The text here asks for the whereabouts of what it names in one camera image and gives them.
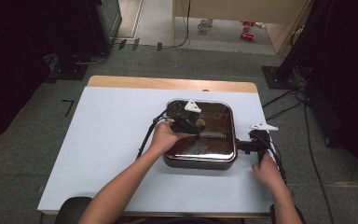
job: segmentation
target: forearm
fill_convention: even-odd
[[[289,189],[281,186],[272,191],[277,224],[302,223],[292,200]]]
[[[136,162],[107,183],[95,195],[79,224],[115,222],[158,157],[158,153],[147,150]]]

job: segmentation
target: black stand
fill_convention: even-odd
[[[89,63],[89,57],[80,57],[77,56],[76,59],[81,63]],[[64,59],[60,58],[49,78],[53,79],[67,79],[67,80],[83,80],[84,75],[86,74],[88,64],[77,64],[72,58]]]
[[[277,78],[277,72],[280,67],[262,66],[261,68],[263,69],[264,78],[266,79],[267,85],[270,89],[294,90],[298,88],[298,86],[292,83],[289,78],[283,80]]]

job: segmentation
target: person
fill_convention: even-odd
[[[92,199],[79,220],[79,224],[115,223],[129,203],[146,173],[155,161],[187,133],[174,133],[170,121],[162,121],[156,125],[152,142],[148,150],[133,164],[108,182]],[[271,191],[277,223],[302,223],[285,186],[277,164],[266,153],[258,165],[252,166],[256,178]]]

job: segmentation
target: wooden table edge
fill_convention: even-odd
[[[157,90],[227,91],[257,93],[257,86],[252,82],[174,79],[158,77],[93,76],[89,79],[89,83],[87,86]]]

